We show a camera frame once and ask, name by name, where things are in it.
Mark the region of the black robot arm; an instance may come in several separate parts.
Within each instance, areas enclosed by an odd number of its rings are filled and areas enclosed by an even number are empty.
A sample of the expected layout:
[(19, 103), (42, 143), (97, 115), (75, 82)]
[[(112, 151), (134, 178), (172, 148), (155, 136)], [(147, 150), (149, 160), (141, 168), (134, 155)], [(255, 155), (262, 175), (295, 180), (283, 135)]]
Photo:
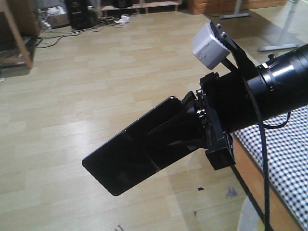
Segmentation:
[(301, 46), (281, 56), (270, 56), (259, 66), (248, 58), (234, 66), (225, 59), (229, 73), (209, 73), (200, 79), (197, 93), (184, 102), (184, 134), (180, 144), (204, 148), (214, 169), (235, 164), (231, 134), (251, 125), (288, 113), (308, 103), (308, 47)]

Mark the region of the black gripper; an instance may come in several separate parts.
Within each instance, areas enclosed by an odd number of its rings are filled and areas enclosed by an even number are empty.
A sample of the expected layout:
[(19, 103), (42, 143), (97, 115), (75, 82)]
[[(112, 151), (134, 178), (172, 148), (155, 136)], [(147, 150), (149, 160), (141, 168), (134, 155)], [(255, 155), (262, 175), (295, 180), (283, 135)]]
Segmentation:
[(241, 77), (209, 73), (200, 79), (200, 107), (205, 110), (206, 136), (195, 113), (196, 96), (189, 91), (182, 99), (183, 110), (147, 133), (159, 147), (193, 146), (206, 148), (215, 170), (235, 164), (231, 133), (257, 123), (257, 116)]

